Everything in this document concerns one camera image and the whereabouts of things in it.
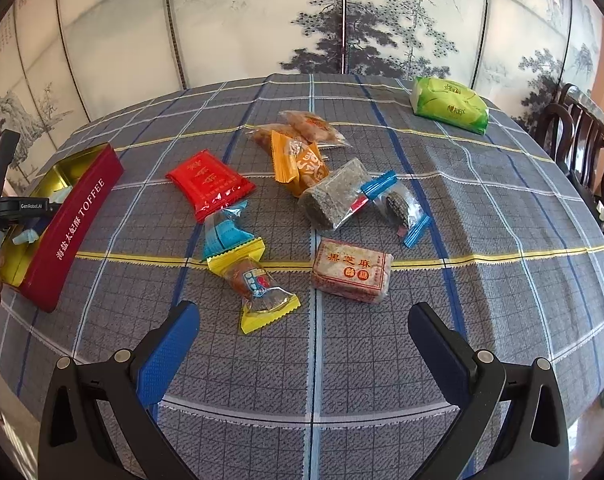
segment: plaid tablecloth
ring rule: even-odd
[[[159,97],[74,133],[47,168],[110,142],[125,173],[57,310],[5,295],[6,381],[39,417],[61,354],[92,362],[133,348],[185,298],[200,308],[200,334],[159,425],[199,478],[408,478],[456,415],[407,332],[410,306],[428,301],[474,349],[503,362],[549,358],[573,423],[604,386],[604,237],[556,165],[493,104],[478,136],[414,116],[410,87],[270,75]],[[332,168],[356,156],[372,173],[394,170],[434,219],[412,250],[373,208],[336,235],[394,255],[381,304],[310,286],[320,237],[244,135],[287,109],[314,111],[346,136],[352,148],[327,152]],[[267,266],[302,302],[250,335],[239,331],[237,294],[200,263],[204,236],[189,203],[164,179],[203,148],[256,184],[240,224],[265,240]],[[105,414],[123,462],[139,470]],[[501,415],[467,472],[486,460]]]

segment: snack bag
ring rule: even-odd
[[[286,184],[296,198],[329,174],[315,143],[307,146],[273,131],[271,148],[275,180]]]
[[[255,189],[255,184],[217,160],[208,150],[196,153],[166,177],[189,199],[198,222],[204,222],[207,215],[237,202]]]
[[[284,110],[278,115],[300,132],[308,142],[316,142],[319,148],[350,146],[338,130],[311,112]]]
[[[379,303],[388,295],[393,255],[322,238],[311,284],[343,298]]]
[[[404,184],[397,181],[394,171],[388,171],[381,177],[367,182],[362,192],[378,208],[386,222],[396,229],[402,243],[412,248],[431,224],[420,203]]]
[[[298,205],[319,231],[334,231],[368,203],[360,189],[371,180],[357,158],[333,171],[322,182],[304,190]]]
[[[486,103],[470,88],[437,77],[416,77],[411,93],[415,115],[483,135],[489,122]]]
[[[245,334],[273,322],[300,306],[295,294],[281,288],[258,263],[264,242],[254,238],[207,258],[208,270],[222,276],[242,296],[240,327]]]
[[[238,229],[234,222],[240,218],[246,205],[247,201],[242,200],[233,206],[215,211],[204,219],[205,258],[217,256],[255,238],[252,234]]]
[[[247,334],[285,316],[300,306],[295,294],[284,290],[252,258],[236,261],[224,270],[224,279],[242,296],[240,327]]]
[[[249,130],[246,136],[271,155],[271,132],[278,132],[291,139],[299,140],[303,144],[308,144],[300,132],[288,124],[263,124]]]

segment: orange snack packet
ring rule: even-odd
[[[271,155],[275,180],[286,184],[298,198],[302,192],[329,174],[316,143],[303,144],[276,131],[271,131]]]

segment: wooden chair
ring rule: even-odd
[[[604,173],[601,197],[596,196],[595,170],[600,151],[604,150],[602,110],[575,85],[565,85],[559,102],[542,110],[533,137],[556,162],[600,223],[596,206],[598,200],[604,204]]]
[[[604,150],[604,112],[588,95],[573,84],[564,85],[558,102],[542,110],[533,138],[574,186],[595,192],[598,155]]]
[[[598,152],[604,140],[604,112],[572,83],[564,85],[557,101],[569,111],[575,127],[569,167],[583,186],[593,189]]]

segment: blue wrapped candy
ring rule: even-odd
[[[204,258],[210,258],[250,242],[255,238],[238,229],[235,220],[240,218],[247,205],[246,200],[225,207],[204,219]]]

